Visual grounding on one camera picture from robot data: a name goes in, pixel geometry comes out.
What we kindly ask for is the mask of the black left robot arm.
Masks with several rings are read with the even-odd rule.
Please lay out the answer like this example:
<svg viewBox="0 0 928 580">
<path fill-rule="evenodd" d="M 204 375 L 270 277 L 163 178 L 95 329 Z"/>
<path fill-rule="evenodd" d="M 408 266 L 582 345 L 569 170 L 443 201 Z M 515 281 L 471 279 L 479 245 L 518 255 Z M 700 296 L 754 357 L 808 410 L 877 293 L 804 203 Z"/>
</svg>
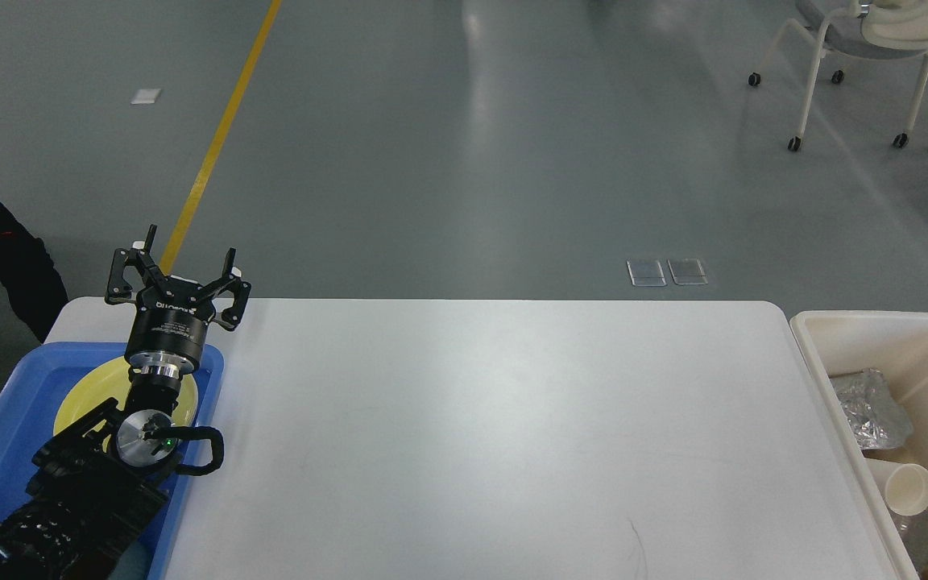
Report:
<svg viewBox="0 0 928 580">
<path fill-rule="evenodd" d="M 108 275 L 106 303 L 135 309 L 124 400 L 106 397 L 33 454 L 28 500 L 0 520 L 0 579 L 106 579 L 168 503 L 170 478 L 221 469 L 220 430 L 178 425 L 176 409 L 210 324 L 235 330 L 251 284 L 234 247 L 208 283 L 165 274 L 151 256 L 156 231 L 115 250 Z"/>
</svg>

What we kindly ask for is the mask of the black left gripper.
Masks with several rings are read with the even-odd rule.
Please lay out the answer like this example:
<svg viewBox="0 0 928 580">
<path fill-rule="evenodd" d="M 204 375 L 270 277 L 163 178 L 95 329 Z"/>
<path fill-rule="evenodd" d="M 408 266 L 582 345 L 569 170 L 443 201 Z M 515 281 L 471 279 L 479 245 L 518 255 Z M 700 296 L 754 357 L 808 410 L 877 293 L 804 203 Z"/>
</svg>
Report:
<svg viewBox="0 0 928 580">
<path fill-rule="evenodd" d="M 170 301 L 169 282 L 151 256 L 157 225 L 150 225 L 141 245 L 114 251 L 106 284 L 108 305 L 134 304 L 136 313 L 125 360 L 132 367 L 164 361 L 183 375 L 198 371 L 209 323 L 233 333 L 246 316 L 251 284 L 235 266 L 236 249 L 229 247 L 222 273 L 205 286 L 196 286 L 183 304 L 180 295 Z M 219 309 L 213 302 L 228 295 L 231 304 Z"/>
</svg>

